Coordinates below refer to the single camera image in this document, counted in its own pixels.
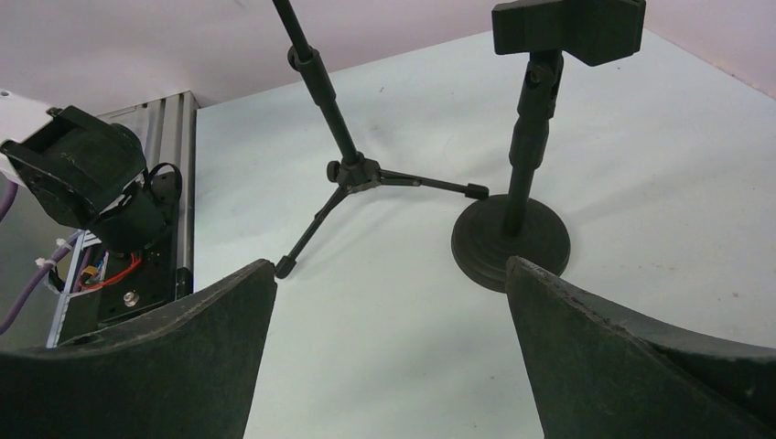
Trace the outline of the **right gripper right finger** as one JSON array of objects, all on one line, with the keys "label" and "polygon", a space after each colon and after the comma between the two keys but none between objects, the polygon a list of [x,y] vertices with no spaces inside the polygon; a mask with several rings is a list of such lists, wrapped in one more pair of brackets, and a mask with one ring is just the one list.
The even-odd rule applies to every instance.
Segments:
[{"label": "right gripper right finger", "polygon": [[772,438],[775,351],[676,327],[520,257],[506,294],[547,438]]}]

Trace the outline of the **black round-base mic stand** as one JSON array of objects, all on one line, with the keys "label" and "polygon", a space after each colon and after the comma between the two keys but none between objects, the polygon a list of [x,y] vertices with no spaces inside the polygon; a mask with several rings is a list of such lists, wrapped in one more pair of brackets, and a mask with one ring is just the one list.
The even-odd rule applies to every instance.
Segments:
[{"label": "black round-base mic stand", "polygon": [[555,275],[567,267],[571,240],[566,225],[530,197],[555,115],[563,56],[570,54],[589,67],[627,58],[641,48],[645,16],[645,2],[629,0],[511,1],[493,7],[495,53],[529,58],[508,155],[508,190],[468,206],[452,231],[454,260],[474,283],[504,292],[512,256]]}]

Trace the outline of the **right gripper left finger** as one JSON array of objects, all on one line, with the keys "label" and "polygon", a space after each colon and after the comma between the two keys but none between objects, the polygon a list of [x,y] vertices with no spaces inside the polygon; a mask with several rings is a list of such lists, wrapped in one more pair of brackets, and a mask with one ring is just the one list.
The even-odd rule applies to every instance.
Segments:
[{"label": "right gripper left finger", "polygon": [[1,356],[4,438],[241,438],[277,285],[257,260],[56,348]]}]

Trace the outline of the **black small tripod stand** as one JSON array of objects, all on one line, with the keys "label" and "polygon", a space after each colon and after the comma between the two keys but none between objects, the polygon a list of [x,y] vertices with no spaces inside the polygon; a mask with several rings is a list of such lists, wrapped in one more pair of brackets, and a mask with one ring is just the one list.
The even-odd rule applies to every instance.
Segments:
[{"label": "black small tripod stand", "polygon": [[296,267],[296,259],[322,225],[324,219],[349,195],[379,186],[432,187],[460,193],[466,198],[475,200],[485,199],[490,194],[489,189],[481,185],[461,185],[386,170],[377,161],[360,152],[353,142],[337,104],[337,94],[323,59],[319,51],[308,43],[294,8],[287,0],[275,0],[274,7],[291,41],[291,47],[287,52],[288,63],[293,70],[300,73],[310,97],[320,109],[341,153],[340,161],[333,160],[327,165],[327,179],[329,182],[335,183],[337,188],[324,206],[314,215],[314,219],[292,250],[275,264],[277,278],[285,279],[293,271]]}]

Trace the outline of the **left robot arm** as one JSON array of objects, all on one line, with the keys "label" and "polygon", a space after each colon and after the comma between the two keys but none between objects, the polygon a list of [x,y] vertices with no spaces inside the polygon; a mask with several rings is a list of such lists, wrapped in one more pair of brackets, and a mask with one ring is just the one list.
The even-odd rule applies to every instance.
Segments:
[{"label": "left robot arm", "polygon": [[149,166],[140,137],[70,105],[1,91],[1,173],[59,225],[87,230],[129,255],[172,239],[184,179]]}]

